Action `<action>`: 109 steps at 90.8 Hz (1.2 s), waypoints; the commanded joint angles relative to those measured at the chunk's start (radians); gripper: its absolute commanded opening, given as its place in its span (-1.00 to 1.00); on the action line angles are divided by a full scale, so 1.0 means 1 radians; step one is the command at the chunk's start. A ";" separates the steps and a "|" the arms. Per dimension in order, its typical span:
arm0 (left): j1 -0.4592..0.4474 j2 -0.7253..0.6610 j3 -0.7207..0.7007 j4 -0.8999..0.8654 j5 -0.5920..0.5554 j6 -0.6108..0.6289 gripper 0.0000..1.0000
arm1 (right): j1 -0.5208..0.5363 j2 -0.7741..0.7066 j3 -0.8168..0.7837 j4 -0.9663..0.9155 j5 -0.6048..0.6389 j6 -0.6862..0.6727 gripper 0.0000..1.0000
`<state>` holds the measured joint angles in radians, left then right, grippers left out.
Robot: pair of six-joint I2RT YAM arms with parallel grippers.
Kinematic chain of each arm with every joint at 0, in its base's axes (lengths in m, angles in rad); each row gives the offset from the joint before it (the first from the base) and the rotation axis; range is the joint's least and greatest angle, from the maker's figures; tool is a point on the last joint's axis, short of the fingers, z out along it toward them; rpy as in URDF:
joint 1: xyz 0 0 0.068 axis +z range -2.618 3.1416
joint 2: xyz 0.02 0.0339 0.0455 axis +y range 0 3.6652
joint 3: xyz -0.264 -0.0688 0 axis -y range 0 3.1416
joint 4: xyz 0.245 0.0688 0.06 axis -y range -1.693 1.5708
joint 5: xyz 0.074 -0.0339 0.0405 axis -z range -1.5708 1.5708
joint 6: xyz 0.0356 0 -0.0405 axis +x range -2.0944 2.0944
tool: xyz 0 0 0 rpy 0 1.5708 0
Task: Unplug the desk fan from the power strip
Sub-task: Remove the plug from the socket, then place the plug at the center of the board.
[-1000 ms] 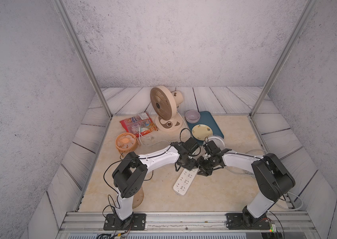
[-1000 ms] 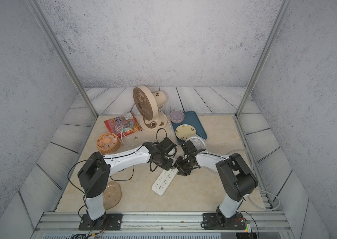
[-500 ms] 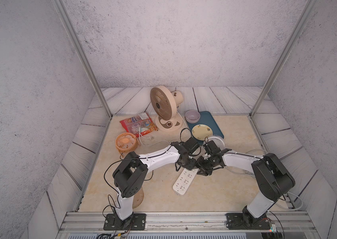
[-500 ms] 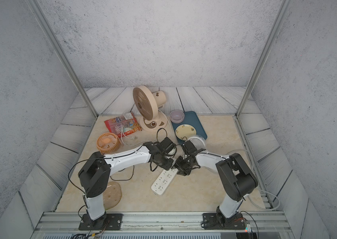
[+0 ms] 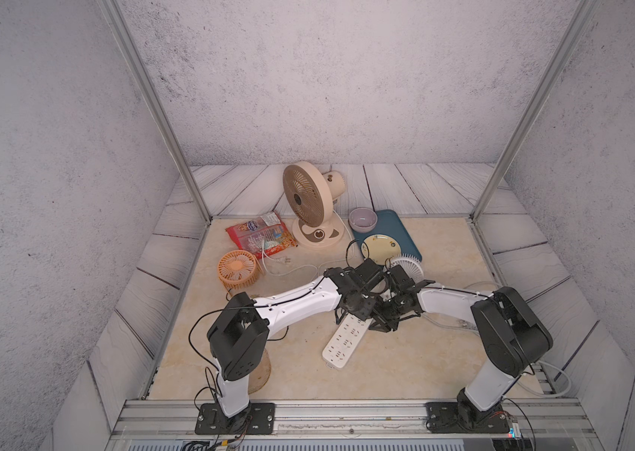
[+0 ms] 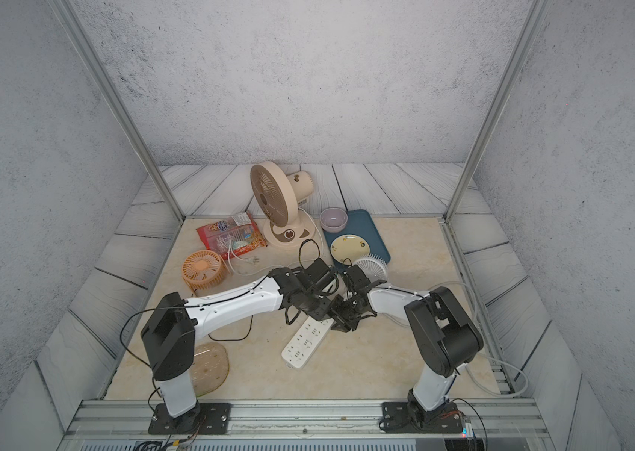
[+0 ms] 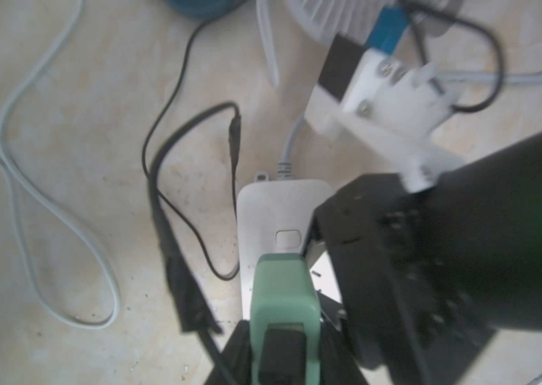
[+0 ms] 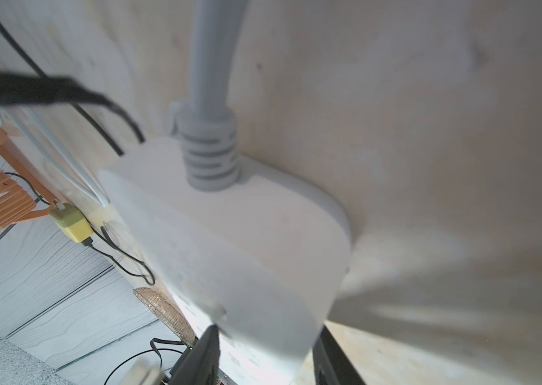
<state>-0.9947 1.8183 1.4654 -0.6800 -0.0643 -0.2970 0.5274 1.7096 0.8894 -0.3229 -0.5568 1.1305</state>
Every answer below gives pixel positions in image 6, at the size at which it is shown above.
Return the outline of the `white power strip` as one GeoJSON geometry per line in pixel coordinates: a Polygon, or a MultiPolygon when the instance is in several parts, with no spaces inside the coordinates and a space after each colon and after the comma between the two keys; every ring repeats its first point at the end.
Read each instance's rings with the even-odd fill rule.
{"type": "Polygon", "coordinates": [[[309,361],[334,325],[333,319],[316,321],[308,317],[289,340],[281,356],[290,368],[301,369],[309,361]]]}

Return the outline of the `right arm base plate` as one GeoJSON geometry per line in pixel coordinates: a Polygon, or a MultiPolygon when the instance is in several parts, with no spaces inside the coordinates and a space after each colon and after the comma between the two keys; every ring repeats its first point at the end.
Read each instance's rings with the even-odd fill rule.
{"type": "Polygon", "coordinates": [[[386,433],[464,434],[464,422],[458,406],[447,402],[433,411],[425,411],[413,401],[383,402],[379,429],[386,433]]]}

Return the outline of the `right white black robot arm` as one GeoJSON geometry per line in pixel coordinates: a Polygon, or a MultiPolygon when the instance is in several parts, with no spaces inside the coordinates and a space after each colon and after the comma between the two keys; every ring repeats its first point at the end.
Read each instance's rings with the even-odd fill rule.
{"type": "Polygon", "coordinates": [[[381,429],[389,432],[410,426],[427,430],[458,415],[448,394],[460,369],[483,349],[484,339],[453,291],[443,286],[427,292],[396,288],[384,280],[370,280],[355,265],[342,272],[341,278],[346,294],[337,296],[330,308],[334,330],[353,332],[364,319],[393,316],[408,323],[425,363],[401,412],[407,418],[402,420],[398,413],[386,416],[381,429]]]}

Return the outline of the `red snack bag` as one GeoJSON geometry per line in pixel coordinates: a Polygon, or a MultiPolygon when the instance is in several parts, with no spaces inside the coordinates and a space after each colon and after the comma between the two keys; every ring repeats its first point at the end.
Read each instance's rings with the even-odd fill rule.
{"type": "Polygon", "coordinates": [[[197,229],[206,248],[222,259],[241,257],[266,247],[267,241],[250,212],[241,212],[197,229]]]}

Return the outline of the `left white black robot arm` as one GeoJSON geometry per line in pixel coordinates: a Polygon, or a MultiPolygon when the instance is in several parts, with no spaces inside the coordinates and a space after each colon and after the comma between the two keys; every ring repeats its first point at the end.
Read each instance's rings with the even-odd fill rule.
{"type": "Polygon", "coordinates": [[[292,307],[320,321],[337,286],[337,270],[317,259],[305,268],[274,268],[255,282],[210,296],[165,295],[140,332],[162,394],[159,406],[171,419],[199,411],[190,377],[195,342],[242,319],[292,307]]]}

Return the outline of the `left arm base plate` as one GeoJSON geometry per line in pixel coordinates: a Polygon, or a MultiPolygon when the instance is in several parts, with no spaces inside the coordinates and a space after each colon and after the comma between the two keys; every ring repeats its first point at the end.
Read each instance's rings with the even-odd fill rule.
{"type": "Polygon", "coordinates": [[[148,426],[148,435],[225,435],[232,405],[197,403],[183,415],[172,417],[166,404],[158,404],[148,426]]]}

